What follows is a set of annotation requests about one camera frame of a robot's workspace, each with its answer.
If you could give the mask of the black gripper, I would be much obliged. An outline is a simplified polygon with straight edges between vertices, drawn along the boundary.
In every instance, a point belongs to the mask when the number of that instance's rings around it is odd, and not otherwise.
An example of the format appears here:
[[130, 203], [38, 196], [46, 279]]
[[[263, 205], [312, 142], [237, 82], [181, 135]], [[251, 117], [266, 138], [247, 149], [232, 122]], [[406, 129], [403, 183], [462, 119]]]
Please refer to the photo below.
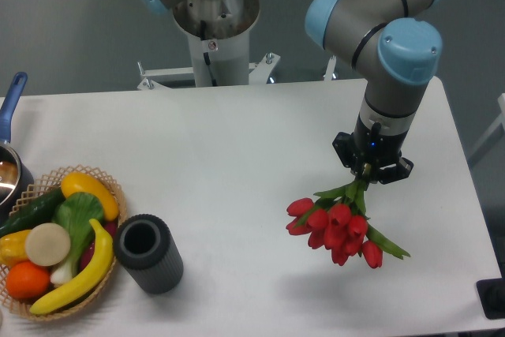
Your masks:
[[387, 136], [384, 130], [380, 122], [368, 127], [357, 120], [353, 133], [339, 132], [333, 140], [342, 165], [357, 179], [386, 185], [410, 176], [414, 165], [401, 152], [407, 132]]

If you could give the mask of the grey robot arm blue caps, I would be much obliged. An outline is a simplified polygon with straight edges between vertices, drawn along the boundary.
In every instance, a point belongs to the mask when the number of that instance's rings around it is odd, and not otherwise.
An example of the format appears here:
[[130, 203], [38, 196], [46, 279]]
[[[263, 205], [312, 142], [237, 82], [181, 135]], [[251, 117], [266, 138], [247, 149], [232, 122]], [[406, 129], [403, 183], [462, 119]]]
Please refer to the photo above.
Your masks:
[[[187, 35], [199, 87], [250, 84], [249, 32], [259, 0], [141, 0], [153, 13], [171, 11]], [[359, 179], [387, 184], [413, 164], [401, 148], [442, 52], [442, 39], [416, 15], [439, 0], [313, 0], [305, 31], [366, 79], [354, 131], [333, 147]]]

